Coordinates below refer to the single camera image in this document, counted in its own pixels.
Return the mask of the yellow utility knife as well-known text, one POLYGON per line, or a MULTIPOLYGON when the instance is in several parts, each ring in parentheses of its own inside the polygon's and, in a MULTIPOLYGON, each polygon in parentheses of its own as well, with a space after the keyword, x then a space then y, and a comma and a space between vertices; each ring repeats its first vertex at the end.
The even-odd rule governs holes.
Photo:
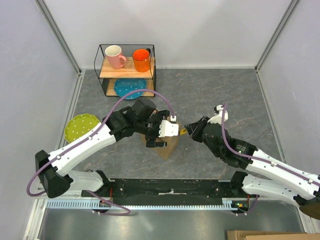
POLYGON ((179 131, 179 135, 185 135, 188 133, 188 130, 186 128, 182 128, 180 131, 179 131))

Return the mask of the brown cardboard express box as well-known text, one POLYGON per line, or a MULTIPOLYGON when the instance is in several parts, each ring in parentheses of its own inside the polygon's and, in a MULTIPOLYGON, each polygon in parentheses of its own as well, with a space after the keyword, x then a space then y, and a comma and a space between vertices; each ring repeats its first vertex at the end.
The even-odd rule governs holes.
MULTIPOLYGON (((170 113, 167 111, 167 120, 170 120, 170 113)), ((141 140, 144 144, 146 144, 146 139, 145 139, 145 133, 140 134, 141 140)), ((156 148, 150 148, 152 149, 158 156, 163 158, 164 160, 168 160, 170 155, 173 153, 173 151, 176 149, 178 142, 179 142, 179 135, 178 136, 172 136, 172 137, 162 137, 157 139, 158 142, 163 141, 167 142, 166 147, 156 147, 156 148)))

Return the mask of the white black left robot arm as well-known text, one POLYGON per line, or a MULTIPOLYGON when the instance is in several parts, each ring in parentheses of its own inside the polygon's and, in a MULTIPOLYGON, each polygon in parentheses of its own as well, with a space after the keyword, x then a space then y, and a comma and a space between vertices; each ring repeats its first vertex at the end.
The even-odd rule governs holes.
POLYGON ((38 178, 49 198, 57 198, 68 191, 91 191, 99 197, 110 191, 107 177, 102 171, 74 171, 74 167, 102 148, 113 145, 135 133, 146 136, 148 148, 164 147, 157 144, 163 123, 170 110, 158 110, 149 99, 140 98, 132 106, 112 110, 93 129, 68 145, 47 153, 35 154, 34 178, 38 178))

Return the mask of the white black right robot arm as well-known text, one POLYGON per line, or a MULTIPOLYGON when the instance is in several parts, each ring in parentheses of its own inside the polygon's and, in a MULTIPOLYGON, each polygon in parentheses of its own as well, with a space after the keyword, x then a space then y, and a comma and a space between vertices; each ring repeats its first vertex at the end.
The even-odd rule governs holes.
POLYGON ((291 203, 305 215, 320 218, 320 177, 277 160, 253 144, 230 137, 222 117, 202 117, 184 126, 196 142, 205 144, 227 165, 240 168, 232 176, 229 191, 273 197, 291 203))

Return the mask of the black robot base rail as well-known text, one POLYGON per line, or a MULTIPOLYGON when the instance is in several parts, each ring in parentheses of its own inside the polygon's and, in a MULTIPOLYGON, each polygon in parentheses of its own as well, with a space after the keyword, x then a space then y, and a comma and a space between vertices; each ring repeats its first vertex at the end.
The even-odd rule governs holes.
POLYGON ((232 189, 229 180, 116 178, 96 191, 121 206, 213 206, 222 199, 255 199, 254 194, 232 189))

